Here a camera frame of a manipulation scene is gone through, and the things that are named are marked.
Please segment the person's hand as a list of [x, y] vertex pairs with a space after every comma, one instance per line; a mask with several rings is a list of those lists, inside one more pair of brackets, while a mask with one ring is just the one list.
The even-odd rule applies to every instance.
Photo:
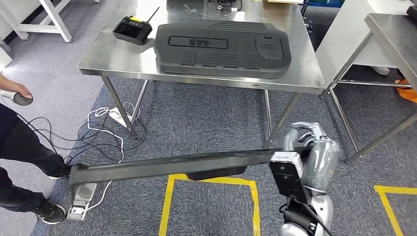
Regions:
[[20, 83], [12, 81], [9, 84], [9, 88], [7, 90], [13, 91], [13, 92], [18, 92], [25, 98], [33, 99], [33, 96], [31, 94], [31, 92], [24, 85], [22, 85]]

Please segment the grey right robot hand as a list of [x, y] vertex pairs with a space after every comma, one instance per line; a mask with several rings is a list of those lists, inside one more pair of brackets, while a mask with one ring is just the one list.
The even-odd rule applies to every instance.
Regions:
[[295, 143], [304, 143], [311, 147], [307, 160], [303, 165], [301, 182], [304, 187], [324, 193], [330, 176], [337, 166], [339, 144], [330, 139], [317, 122], [294, 122], [284, 138], [284, 151], [295, 151]]

